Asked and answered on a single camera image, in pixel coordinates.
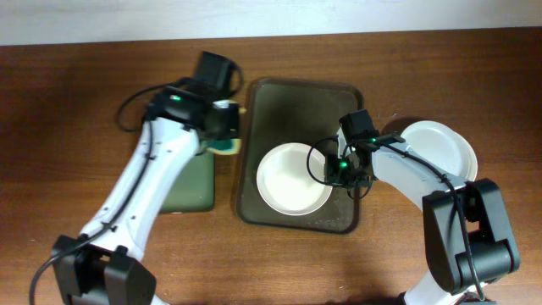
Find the green and yellow sponge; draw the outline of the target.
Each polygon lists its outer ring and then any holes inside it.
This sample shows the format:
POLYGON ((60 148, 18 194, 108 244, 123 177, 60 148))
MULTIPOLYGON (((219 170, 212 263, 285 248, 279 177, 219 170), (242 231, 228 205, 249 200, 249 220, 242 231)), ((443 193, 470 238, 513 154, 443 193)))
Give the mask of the green and yellow sponge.
POLYGON ((217 155, 235 155, 237 154, 241 149, 241 120, 243 118, 243 114, 245 113, 245 109, 243 107, 240 107, 240 135, 238 138, 235 139, 229 139, 229 140, 211 140, 207 139, 208 144, 208 150, 214 154, 217 155))

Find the pink plate with stain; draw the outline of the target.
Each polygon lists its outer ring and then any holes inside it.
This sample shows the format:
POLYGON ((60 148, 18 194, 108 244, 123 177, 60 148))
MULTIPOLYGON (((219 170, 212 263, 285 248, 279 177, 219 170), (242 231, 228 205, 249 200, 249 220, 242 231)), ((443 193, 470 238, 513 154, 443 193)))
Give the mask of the pink plate with stain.
POLYGON ((276 212, 303 216, 320 209, 332 188, 323 185, 324 155, 307 144, 291 142, 265 154, 257 167, 257 190, 276 212))

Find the pale green plate with stain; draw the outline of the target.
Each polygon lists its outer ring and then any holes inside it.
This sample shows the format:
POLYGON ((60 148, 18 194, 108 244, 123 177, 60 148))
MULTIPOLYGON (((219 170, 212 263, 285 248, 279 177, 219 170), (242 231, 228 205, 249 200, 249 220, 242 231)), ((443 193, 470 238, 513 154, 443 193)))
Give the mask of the pale green plate with stain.
POLYGON ((454 141, 456 134, 458 133, 446 125, 423 120, 409 125, 401 133, 401 137, 421 157, 457 176, 456 143, 454 141))

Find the white plate with stain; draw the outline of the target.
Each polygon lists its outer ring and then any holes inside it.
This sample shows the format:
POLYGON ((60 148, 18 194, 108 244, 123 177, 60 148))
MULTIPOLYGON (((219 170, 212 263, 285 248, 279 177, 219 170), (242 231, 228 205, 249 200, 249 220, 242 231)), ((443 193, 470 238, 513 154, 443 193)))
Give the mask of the white plate with stain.
POLYGON ((478 174, 478 159, 470 143, 461 135, 454 136, 456 143, 456 175, 475 181, 478 174))

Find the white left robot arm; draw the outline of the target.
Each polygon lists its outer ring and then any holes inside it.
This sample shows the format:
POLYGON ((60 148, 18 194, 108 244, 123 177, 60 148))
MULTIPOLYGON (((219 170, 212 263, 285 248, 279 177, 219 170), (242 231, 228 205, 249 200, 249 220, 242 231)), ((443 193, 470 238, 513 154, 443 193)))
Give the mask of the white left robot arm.
POLYGON ((232 140, 240 107, 231 89, 163 86, 147 104, 141 137, 106 202, 77 238, 60 236, 50 264, 65 304, 159 304, 144 257, 153 224, 177 176, 201 144, 232 140))

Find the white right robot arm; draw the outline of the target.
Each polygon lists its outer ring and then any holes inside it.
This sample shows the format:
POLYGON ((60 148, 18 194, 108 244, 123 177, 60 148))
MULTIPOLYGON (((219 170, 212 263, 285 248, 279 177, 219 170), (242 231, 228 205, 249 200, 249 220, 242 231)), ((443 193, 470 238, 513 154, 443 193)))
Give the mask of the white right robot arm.
POLYGON ((375 180, 393 186, 423 213, 428 273, 398 304, 485 303, 484 286, 519 269, 520 254, 501 189, 470 181, 415 152, 396 135, 376 130, 329 137, 324 184, 346 189, 375 180))

